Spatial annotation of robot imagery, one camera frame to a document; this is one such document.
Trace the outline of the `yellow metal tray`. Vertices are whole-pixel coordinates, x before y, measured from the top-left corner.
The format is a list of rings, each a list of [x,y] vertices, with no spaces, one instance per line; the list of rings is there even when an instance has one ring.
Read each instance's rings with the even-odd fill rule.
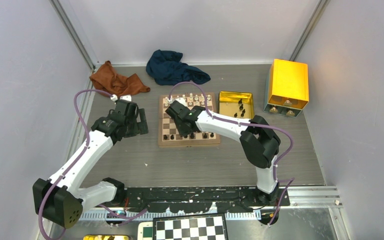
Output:
[[[252,119],[255,116],[254,99],[250,92],[220,91],[219,110],[221,115]]]

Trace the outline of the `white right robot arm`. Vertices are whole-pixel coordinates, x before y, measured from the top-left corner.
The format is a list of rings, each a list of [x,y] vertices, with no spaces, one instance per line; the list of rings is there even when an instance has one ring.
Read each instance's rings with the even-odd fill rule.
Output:
[[[183,137],[198,132],[214,133],[239,142],[247,160],[255,166],[259,202],[268,206],[277,199],[279,181],[275,168],[281,140],[263,117],[234,118],[202,106],[190,109],[181,97],[168,99],[165,112]]]

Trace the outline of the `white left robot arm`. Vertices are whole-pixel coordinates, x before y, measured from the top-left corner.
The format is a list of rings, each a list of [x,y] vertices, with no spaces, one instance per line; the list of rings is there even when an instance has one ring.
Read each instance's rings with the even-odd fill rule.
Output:
[[[95,121],[71,158],[48,179],[39,178],[33,184],[34,207],[40,218],[68,229],[89,209],[105,203],[118,207],[125,202],[125,185],[111,177],[81,188],[94,165],[117,142],[148,133],[145,110],[132,102],[131,95],[111,99],[115,108]]]

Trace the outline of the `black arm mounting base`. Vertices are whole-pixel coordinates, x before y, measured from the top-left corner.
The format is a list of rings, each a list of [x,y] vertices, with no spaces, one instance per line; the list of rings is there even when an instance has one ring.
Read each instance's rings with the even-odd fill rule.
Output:
[[[276,187],[264,195],[255,186],[193,186],[193,187],[127,187],[120,196],[103,203],[108,208],[126,207],[131,212],[146,209],[149,213],[248,213],[289,206],[288,193]]]

